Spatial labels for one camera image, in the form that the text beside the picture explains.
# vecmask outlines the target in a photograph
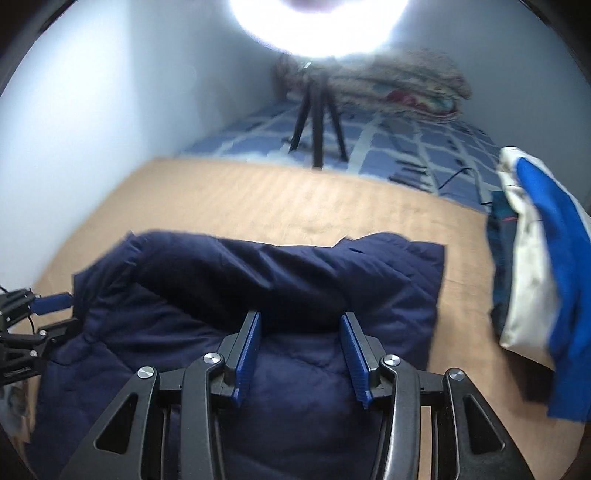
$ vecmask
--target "blue cloth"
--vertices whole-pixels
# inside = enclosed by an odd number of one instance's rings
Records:
[[[83,332],[41,379],[27,456],[54,480],[131,375],[188,366],[236,332],[249,309],[263,337],[248,398],[220,418],[229,479],[369,478],[381,416],[355,400],[339,317],[427,366],[444,248],[390,233],[333,248],[275,247],[170,232],[130,235],[74,276]],[[178,414],[168,479],[178,477]]]
[[[561,300],[548,343],[556,364],[548,415],[591,420],[591,241],[571,197],[525,157],[515,168],[544,224]]]
[[[517,214],[502,190],[492,192],[491,212],[486,222],[486,238],[495,263],[492,288],[491,322],[497,337],[505,328],[513,283],[513,245],[517,233]]]

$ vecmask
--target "white and blue cloth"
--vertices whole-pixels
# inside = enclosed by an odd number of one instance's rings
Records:
[[[591,219],[544,163],[501,149],[498,173],[519,214],[501,345],[556,371],[548,415],[591,420]]]

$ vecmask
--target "black tripod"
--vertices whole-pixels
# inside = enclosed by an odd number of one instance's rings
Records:
[[[300,144],[301,133],[304,131],[306,120],[312,110],[312,144],[313,167],[322,169],[324,155],[324,103],[329,108],[336,137],[339,142],[341,160],[348,162],[349,157],[343,138],[343,129],[340,126],[339,112],[336,108],[335,96],[328,85],[326,72],[318,71],[307,76],[304,99],[301,101],[300,113],[295,123],[294,135],[291,139],[290,152],[297,149]]]

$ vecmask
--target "quilted fabric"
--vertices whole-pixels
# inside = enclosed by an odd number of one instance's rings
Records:
[[[427,366],[444,248],[391,233],[333,248],[275,247],[187,233],[130,235],[74,276],[83,332],[41,381],[27,456],[59,475],[134,372],[188,366],[262,314],[263,340],[242,408],[220,418],[229,479],[368,478],[380,415],[355,401],[340,315],[356,312],[386,351]],[[167,478],[178,478],[178,414]]]

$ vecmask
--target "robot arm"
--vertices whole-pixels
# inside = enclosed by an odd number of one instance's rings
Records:
[[[81,322],[71,318],[29,334],[8,329],[32,314],[45,315],[71,306],[69,293],[40,297],[23,289],[0,295],[0,387],[43,373],[51,352],[75,337]]]

